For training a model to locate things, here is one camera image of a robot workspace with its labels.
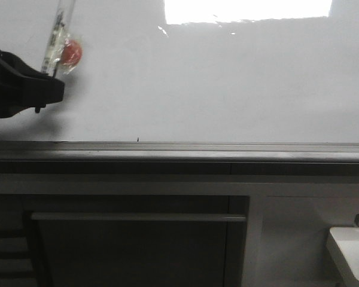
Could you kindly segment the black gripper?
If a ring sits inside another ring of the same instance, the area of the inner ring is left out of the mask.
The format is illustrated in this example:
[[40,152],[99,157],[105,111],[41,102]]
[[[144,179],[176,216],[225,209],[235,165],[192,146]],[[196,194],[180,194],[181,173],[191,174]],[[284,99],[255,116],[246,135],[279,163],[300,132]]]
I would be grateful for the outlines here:
[[0,118],[10,118],[29,108],[39,113],[48,104],[61,102],[64,90],[63,81],[0,50]]

